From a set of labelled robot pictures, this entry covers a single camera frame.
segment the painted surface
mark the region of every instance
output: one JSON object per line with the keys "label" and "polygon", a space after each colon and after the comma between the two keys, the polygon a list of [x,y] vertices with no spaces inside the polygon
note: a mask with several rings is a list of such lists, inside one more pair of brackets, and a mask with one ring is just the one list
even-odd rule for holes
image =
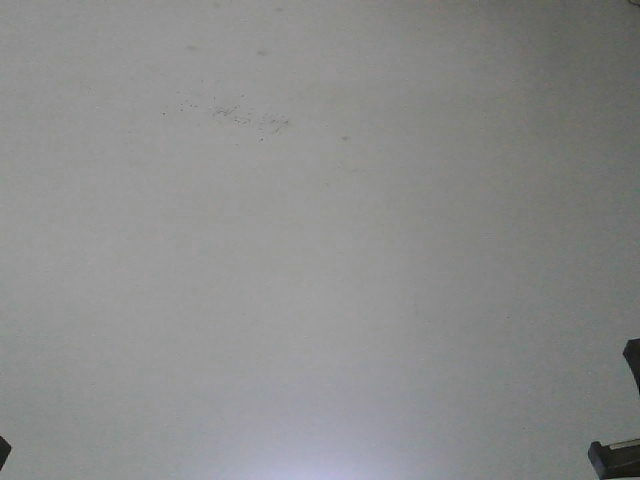
{"label": "painted surface", "polygon": [[3,480],[593,476],[640,436],[639,27],[2,2]]}

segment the plain surface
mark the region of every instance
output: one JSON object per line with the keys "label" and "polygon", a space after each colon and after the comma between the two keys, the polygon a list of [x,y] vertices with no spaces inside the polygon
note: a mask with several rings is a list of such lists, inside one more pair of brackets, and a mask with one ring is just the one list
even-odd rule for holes
{"label": "plain surface", "polygon": [[639,32],[4,0],[2,479],[593,478],[640,436]]}

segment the black object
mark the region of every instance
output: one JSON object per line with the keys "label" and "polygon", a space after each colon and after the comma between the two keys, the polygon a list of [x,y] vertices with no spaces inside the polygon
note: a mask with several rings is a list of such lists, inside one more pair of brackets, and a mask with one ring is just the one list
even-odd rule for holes
{"label": "black object", "polygon": [[2,470],[4,462],[6,462],[9,452],[11,452],[11,445],[9,445],[9,442],[4,438],[0,437],[0,470]]}
{"label": "black object", "polygon": [[[623,355],[640,391],[640,338],[629,340]],[[601,480],[640,477],[640,439],[611,445],[593,442],[589,460]]]}

